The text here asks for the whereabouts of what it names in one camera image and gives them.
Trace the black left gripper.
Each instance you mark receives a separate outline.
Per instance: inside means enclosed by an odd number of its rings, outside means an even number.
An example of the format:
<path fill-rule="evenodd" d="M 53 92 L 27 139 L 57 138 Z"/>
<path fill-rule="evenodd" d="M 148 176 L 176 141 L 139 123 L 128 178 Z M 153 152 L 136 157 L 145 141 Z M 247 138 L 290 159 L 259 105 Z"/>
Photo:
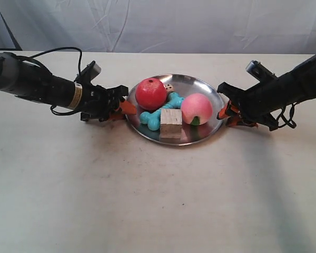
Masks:
<path fill-rule="evenodd" d="M 125 99 L 128 94 L 129 89 L 123 85 L 109 89 L 100 85 L 83 85 L 82 97 L 76 108 L 81 121 L 118 121 L 124 120 L 124 115 L 136 115 L 136 106 Z"/>

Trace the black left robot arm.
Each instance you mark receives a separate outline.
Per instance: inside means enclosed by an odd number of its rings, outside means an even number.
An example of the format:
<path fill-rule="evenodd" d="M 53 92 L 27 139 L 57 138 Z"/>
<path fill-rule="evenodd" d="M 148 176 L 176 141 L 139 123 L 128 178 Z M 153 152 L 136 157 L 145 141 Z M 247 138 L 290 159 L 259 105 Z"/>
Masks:
<path fill-rule="evenodd" d="M 17 98 L 50 105 L 57 116 L 79 113 L 81 121 L 123 119 L 135 115 L 136 106 L 126 97 L 129 89 L 119 85 L 104 88 L 93 85 L 92 80 L 101 68 L 92 61 L 80 70 L 75 80 L 55 76 L 44 64 L 34 57 L 0 53 L 0 91 Z"/>

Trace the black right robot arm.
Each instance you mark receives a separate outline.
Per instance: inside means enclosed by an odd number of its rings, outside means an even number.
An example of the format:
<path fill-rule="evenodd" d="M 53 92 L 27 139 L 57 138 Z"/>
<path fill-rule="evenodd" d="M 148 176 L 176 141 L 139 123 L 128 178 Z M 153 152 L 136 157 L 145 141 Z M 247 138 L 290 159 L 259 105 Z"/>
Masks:
<path fill-rule="evenodd" d="M 218 112 L 217 119 L 226 119 L 228 126 L 262 124 L 270 131 L 286 125 L 295 128 L 295 106 L 316 98 L 316 55 L 279 77 L 258 61 L 251 61 L 246 71 L 259 81 L 258 84 L 242 90 L 221 83 L 217 92 L 229 100 Z"/>

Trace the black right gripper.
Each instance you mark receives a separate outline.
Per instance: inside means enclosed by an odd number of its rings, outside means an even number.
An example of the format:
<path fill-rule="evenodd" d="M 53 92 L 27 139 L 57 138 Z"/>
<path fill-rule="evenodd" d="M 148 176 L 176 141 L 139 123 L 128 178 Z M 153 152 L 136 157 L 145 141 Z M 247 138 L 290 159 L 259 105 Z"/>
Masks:
<path fill-rule="evenodd" d="M 268 127 L 270 131 L 278 129 L 278 121 L 270 113 L 259 116 L 251 115 L 251 110 L 247 108 L 244 90 L 223 82 L 218 86 L 217 92 L 229 98 L 225 107 L 216 116 L 217 119 L 228 118 L 228 127 L 258 128 L 258 124 L 262 124 Z"/>

